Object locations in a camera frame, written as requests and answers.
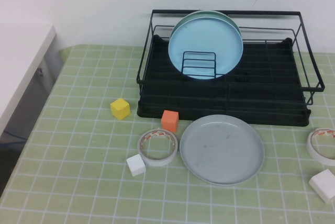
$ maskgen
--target grid pattern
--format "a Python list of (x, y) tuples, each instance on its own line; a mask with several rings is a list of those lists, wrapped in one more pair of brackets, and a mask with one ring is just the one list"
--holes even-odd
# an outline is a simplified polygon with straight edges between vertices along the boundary
[[(310, 125), (253, 125), (264, 165), (252, 179), (225, 187), (198, 179), (179, 153), (168, 166), (131, 176), (126, 158), (137, 154), (145, 131), (160, 127), (159, 119), (136, 114), (141, 55), (140, 47), (84, 44), (62, 52), (66, 64), (1, 197), (3, 223), (335, 222), (334, 203), (308, 185), (335, 167), (313, 160), (305, 147), (314, 128), (334, 128), (335, 54), (316, 54), (326, 90), (314, 95)], [(131, 107), (122, 121), (109, 109), (120, 97)], [(189, 124), (180, 121), (178, 139)], [(334, 154), (332, 142), (318, 146)], [(148, 148), (150, 155), (161, 151)]]

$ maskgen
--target table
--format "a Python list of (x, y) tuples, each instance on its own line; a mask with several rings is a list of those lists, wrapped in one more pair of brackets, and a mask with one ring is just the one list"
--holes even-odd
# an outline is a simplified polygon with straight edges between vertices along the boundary
[(0, 24), (0, 133), (54, 36), (50, 24)]
[[(334, 54), (316, 54), (326, 90), (315, 95), (310, 125), (253, 125), (264, 142), (264, 165), (252, 179), (222, 187), (194, 176), (179, 153), (168, 166), (131, 176), (126, 158), (137, 154), (139, 136), (160, 127), (159, 119), (136, 114), (142, 48), (82, 44), (66, 51), (1, 197), (2, 223), (335, 222), (334, 204), (324, 204), (308, 185), (325, 168), (335, 174), (335, 167), (313, 160), (305, 147), (312, 129), (334, 127)], [(131, 106), (123, 121), (109, 109), (120, 97)], [(189, 124), (180, 122), (177, 138)]]

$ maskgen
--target plate rim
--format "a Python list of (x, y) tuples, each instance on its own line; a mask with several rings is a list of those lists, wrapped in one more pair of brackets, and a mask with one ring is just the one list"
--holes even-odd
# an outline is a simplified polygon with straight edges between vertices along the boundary
[[(243, 40), (242, 40), (242, 37), (241, 37), (241, 35), (239, 34), (239, 32), (238, 32), (238, 30), (232, 25), (232, 24), (230, 24), (229, 22), (227, 22), (227, 21), (225, 21), (225, 20), (222, 20), (222, 19), (220, 19), (220, 18), (218, 18), (218, 17), (210, 17), (210, 16), (203, 16), (203, 17), (196, 17), (196, 18), (193, 18), (193, 19), (191, 19), (191, 20), (188, 20), (188, 21), (186, 21), (186, 22), (184, 22), (182, 25), (180, 25), (175, 31), (174, 31), (174, 33), (173, 34), (171, 34), (171, 36), (170, 36), (170, 40), (169, 40), (169, 46), (168, 46), (168, 53), (169, 53), (169, 59), (170, 59), (170, 61), (171, 61), (171, 63), (173, 64), (173, 66), (178, 70), (178, 71), (180, 71), (181, 72), (181, 69), (179, 69), (174, 63), (173, 63), (173, 61), (172, 61), (172, 59), (171, 59), (171, 55), (170, 55), (170, 50), (171, 50), (171, 47), (170, 47), (170, 42), (173, 40), (173, 37), (174, 37), (174, 35), (176, 35), (176, 32), (178, 31), (178, 30), (180, 30), (181, 28), (182, 28), (182, 26), (183, 25), (186, 25), (187, 23), (190, 23), (191, 21), (194, 21), (194, 20), (201, 20), (201, 19), (205, 19), (205, 18), (210, 18), (210, 19), (214, 19), (214, 20), (218, 20), (218, 21), (222, 21), (223, 23), (225, 23), (225, 24), (227, 24), (228, 26), (230, 26), (231, 28), (233, 28), (233, 31), (235, 31), (237, 34), (237, 36), (238, 36), (238, 38), (240, 39), (239, 40), (239, 44), (240, 44), (240, 49), (241, 49), (241, 56), (239, 57), (239, 60), (238, 60), (238, 63), (239, 63), (239, 61), (241, 60), (241, 58), (242, 58), (242, 54), (243, 54)], [(190, 74), (185, 74), (185, 75), (187, 75), (187, 76), (189, 76), (189, 77), (191, 77), (191, 78), (194, 78), (194, 79), (199, 79), (199, 80), (209, 80), (209, 79), (215, 79), (215, 78), (218, 78), (218, 77), (221, 77), (221, 76), (223, 76), (223, 75), (225, 75), (226, 73), (223, 73), (222, 75), (216, 75), (216, 77), (206, 77), (206, 76), (193, 76), (193, 75), (190, 75)]]
[(237, 32), (240, 34), (240, 36), (242, 35), (239, 26), (237, 26), (237, 24), (234, 22), (234, 20), (231, 19), (229, 16), (227, 16), (227, 15), (225, 15), (225, 14), (219, 12), (219, 11), (216, 11), (216, 10), (205, 10), (205, 9), (204, 9), (204, 10), (198, 10), (198, 11), (192, 12), (192, 13), (188, 14), (187, 16), (183, 17), (179, 22), (177, 22), (177, 24), (176, 24), (176, 25), (174, 26), (174, 28), (172, 29), (172, 32), (171, 32), (170, 37), (175, 33), (175, 31), (176, 31), (182, 24), (184, 24), (184, 23), (190, 21), (190, 20), (188, 20), (189, 17), (191, 17), (191, 16), (193, 16), (193, 15), (197, 15), (197, 14), (199, 14), (199, 13), (215, 13), (215, 14), (217, 14), (217, 15), (220, 15), (220, 16), (222, 16), (222, 17), (225, 17), (228, 21), (224, 20), (223, 18), (219, 18), (219, 17), (217, 17), (217, 18), (218, 18), (218, 19), (221, 19), (221, 20), (223, 20), (223, 21), (228, 22), (230, 25), (232, 25), (234, 28), (236, 28), (236, 30), (237, 30)]
[[(259, 140), (260, 140), (260, 143), (261, 143), (261, 149), (262, 149), (262, 162), (260, 164), (260, 166), (258, 167), (257, 171), (250, 177), (248, 177), (246, 180), (244, 181), (239, 181), (239, 182), (236, 182), (236, 183), (216, 183), (216, 182), (212, 182), (212, 181), (209, 181), (209, 180), (206, 180), (205, 178), (202, 178), (200, 176), (198, 176), (197, 174), (195, 174), (190, 168), (189, 166), (187, 165), (187, 163), (185, 162), (184, 158), (183, 158), (183, 155), (182, 155), (182, 141), (183, 139), (185, 139), (186, 137), (184, 136), (184, 134), (186, 133), (187, 134), (187, 129), (194, 123), (196, 123), (197, 121), (200, 121), (200, 120), (203, 120), (204, 118), (215, 118), (215, 117), (224, 117), (224, 118), (228, 118), (228, 119), (234, 119), (234, 120), (237, 120), (237, 121), (240, 121), (242, 122), (244, 125), (246, 125), (246, 127), (248, 127), (251, 131), (253, 131), (254, 133), (256, 133), (256, 135), (259, 137)], [(238, 185), (240, 183), (243, 183), (243, 182), (246, 182), (250, 179), (252, 179), (254, 176), (256, 176), (256, 174), (258, 174), (258, 172), (260, 171), (260, 169), (262, 168), (263, 164), (264, 164), (264, 160), (265, 160), (265, 147), (264, 147), (264, 143), (263, 143), (263, 140), (261, 138), (261, 136), (257, 133), (257, 131), (248, 123), (244, 122), (243, 120), (239, 119), (239, 118), (236, 118), (236, 117), (232, 117), (232, 116), (229, 116), (229, 115), (222, 115), (222, 114), (214, 114), (214, 115), (208, 115), (208, 116), (205, 116), (205, 117), (202, 117), (202, 118), (198, 118), (197, 120), (193, 121), (191, 124), (189, 124), (187, 126), (187, 128), (185, 129), (185, 131), (183, 132), (182, 136), (181, 136), (181, 139), (180, 139), (180, 143), (179, 143), (179, 152), (180, 152), (180, 155), (182, 157), (182, 160), (185, 164), (185, 166), (188, 168), (188, 170), (193, 173), (196, 177), (200, 178), (201, 180), (203, 181), (206, 181), (208, 183), (211, 183), (211, 184), (215, 184), (215, 185), (220, 185), (220, 186), (232, 186), (232, 185)]]

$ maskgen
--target dish rack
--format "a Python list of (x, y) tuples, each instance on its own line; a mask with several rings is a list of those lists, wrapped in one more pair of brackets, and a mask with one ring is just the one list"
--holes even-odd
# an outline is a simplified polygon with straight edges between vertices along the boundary
[(216, 73), (216, 53), (200, 61), (213, 63), (215, 79), (194, 79), (170, 61), (168, 45), (174, 25), (196, 10), (162, 10), (151, 13), (139, 64), (138, 115), (161, 118), (164, 110), (179, 112), (180, 119), (195, 120), (225, 114), (249, 124), (306, 126), (315, 92), (325, 85), (310, 48), (300, 12), (218, 10), (232, 18), (243, 38), (243, 54), (229, 73)]

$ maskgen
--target masking tape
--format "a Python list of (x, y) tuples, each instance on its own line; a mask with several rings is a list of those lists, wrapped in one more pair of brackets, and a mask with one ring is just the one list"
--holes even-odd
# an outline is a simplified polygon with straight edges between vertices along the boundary
[(315, 147), (312, 145), (312, 138), (315, 136), (331, 136), (335, 141), (335, 130), (330, 128), (318, 128), (315, 131), (312, 131), (307, 140), (307, 151), (308, 153), (317, 161), (321, 162), (324, 165), (335, 166), (335, 159), (327, 158), (319, 153)]
[[(153, 159), (153, 158), (149, 158), (147, 157), (143, 152), (143, 143), (145, 141), (150, 141), (150, 139), (152, 137), (167, 137), (169, 140), (172, 141), (172, 145), (174, 147), (173, 152), (171, 153), (171, 155), (169, 155), (168, 157), (166, 157), (165, 159)], [(171, 133), (168, 130), (164, 130), (164, 129), (153, 129), (150, 131), (145, 132), (139, 139), (138, 144), (137, 144), (137, 149), (138, 152), (140, 153), (143, 161), (145, 162), (146, 165), (149, 166), (164, 166), (169, 164), (174, 157), (177, 154), (177, 150), (178, 150), (178, 141), (175, 137), (175, 135), (173, 133)]]

